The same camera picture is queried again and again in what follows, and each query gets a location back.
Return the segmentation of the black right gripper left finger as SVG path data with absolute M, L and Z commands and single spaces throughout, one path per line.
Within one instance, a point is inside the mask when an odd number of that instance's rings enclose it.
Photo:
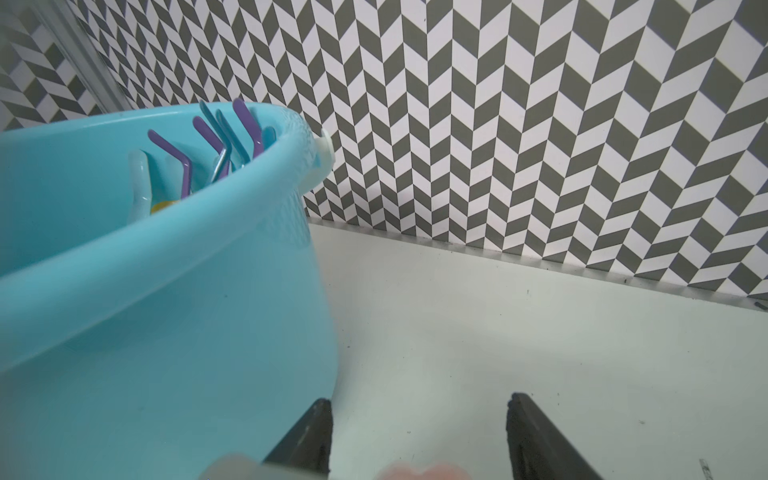
M 329 399 L 317 399 L 266 456 L 264 462 L 328 477 L 332 435 L 332 403 Z

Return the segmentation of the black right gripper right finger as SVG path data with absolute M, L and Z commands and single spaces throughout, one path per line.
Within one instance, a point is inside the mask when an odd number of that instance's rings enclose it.
M 507 404 L 506 432 L 515 480 L 601 479 L 525 393 L 514 393 Z

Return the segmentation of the purple fork pink handle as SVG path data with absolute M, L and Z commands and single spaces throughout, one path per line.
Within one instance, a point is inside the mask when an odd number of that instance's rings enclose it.
M 213 110 L 213 108 L 212 108 L 212 107 L 210 107 L 209 105 L 208 105 L 208 107 L 211 109 L 211 111 L 212 111 L 213 113 L 216 113 L 216 112 L 218 111 L 218 110 L 214 111 L 214 110 Z M 207 185 L 207 184 L 206 184 L 206 182 L 207 182 L 207 180 L 209 179 L 209 176 L 210 176 L 210 174 L 211 174 L 211 171 L 212 171 L 212 167 L 213 167 L 213 164 L 214 164 L 214 162 L 215 162 L 215 160 L 216 160 L 216 158 L 217 158 L 217 152 L 216 152 L 216 151 L 215 151 L 215 150 L 214 150 L 214 149 L 213 149 L 213 148 L 212 148 L 212 147 L 211 147 L 211 146 L 210 146 L 210 145 L 209 145 L 209 144 L 206 142 L 206 140 L 205 140 L 205 139 L 204 139 L 204 138 L 203 138 L 203 137 L 202 137 L 202 136 L 201 136 L 201 135 L 200 135 L 200 134 L 199 134 L 199 133 L 198 133 L 198 132 L 195 130 L 195 128 L 194 128 L 194 126 L 193 126 L 193 118 L 192 118 L 192 127 L 193 127 L 193 129 L 194 129 L 195 133 L 196 133 L 196 134 L 197 134 L 197 136 L 198 136 L 198 137 L 199 137 L 199 138 L 202 140 L 202 142 L 203 142 L 204 146 L 205 146 L 205 147 L 207 147 L 207 148 L 208 148 L 208 149 L 211 151 L 211 153 L 215 155 L 215 157 L 214 157 L 214 160 L 213 160 L 211 163 L 209 163 L 209 164 L 207 164 L 207 165 L 205 165 L 205 166 L 203 167 L 203 173 L 207 175 L 207 179 L 206 179 L 206 180 L 203 182 L 203 184 L 204 184 L 204 185 Z M 147 136 L 148 136 L 148 138 L 149 138 L 149 140 L 150 140 L 150 142 L 151 142 L 152 144 L 154 144 L 155 146 L 159 147 L 159 148 L 160 148 L 160 149 L 161 149 L 161 150 L 162 150 L 164 153 L 168 154 L 168 155 L 169 155 L 169 156 L 170 156 L 172 159 L 174 159 L 174 160 L 176 160 L 176 161 L 178 161 L 178 162 L 180 163 L 180 165 L 181 165 L 181 180 L 180 180 L 180 194 L 179 194 L 179 197 L 180 197 L 181 199 L 186 199 L 187 197 L 189 197 L 189 196 L 190 196 L 190 195 L 193 193 L 193 190 L 194 190 L 194 186 L 193 186 L 193 180 L 194 180 L 194 172 L 193 172 L 193 168 L 194 168 L 194 166 L 195 166 L 195 163 L 193 162 L 193 160 L 192 160 L 191 156 L 190 156 L 190 155 L 188 155 L 187 153 L 183 152 L 183 151 L 182 151 L 182 149 L 181 149 L 180 147 L 177 147 L 176 145 L 172 144 L 172 143 L 171 143 L 169 140 L 167 140 L 166 138 L 164 138 L 163 136 L 161 136 L 161 135 L 160 135 L 158 132 L 156 132 L 155 130 L 152 130 L 152 129 L 150 129 L 150 130 L 148 131 L 148 133 L 147 133 Z M 247 151 L 248 153 L 251 153 L 251 152 L 252 152 L 252 150 L 253 150 L 253 142 L 252 142 L 252 140 L 251 140 L 251 137 L 250 137 L 248 134 L 247 134 L 247 136 L 250 138 L 250 141 L 251 141 L 251 144 L 252 144 L 252 146 L 251 146 L 251 147 L 246 147 L 246 146 L 245 146 L 245 141 L 244 141 L 244 140 L 241 140 L 241 139 L 238 137 L 238 135 L 237 135 L 238 139 L 239 139 L 239 140 L 242 142 L 242 144 L 243 144 L 243 146 L 245 147 L 246 151 Z

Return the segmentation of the teal fork yellow handle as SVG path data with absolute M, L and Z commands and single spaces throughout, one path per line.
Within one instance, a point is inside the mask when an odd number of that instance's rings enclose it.
M 206 184 L 225 178 L 231 171 L 242 168 L 275 143 L 277 133 L 273 127 L 262 127 L 243 99 L 236 99 L 232 108 L 238 120 L 251 137 L 253 150 L 248 153 L 223 113 L 213 113 L 204 101 L 198 103 L 202 117 L 193 118 L 195 130 L 217 152 Z

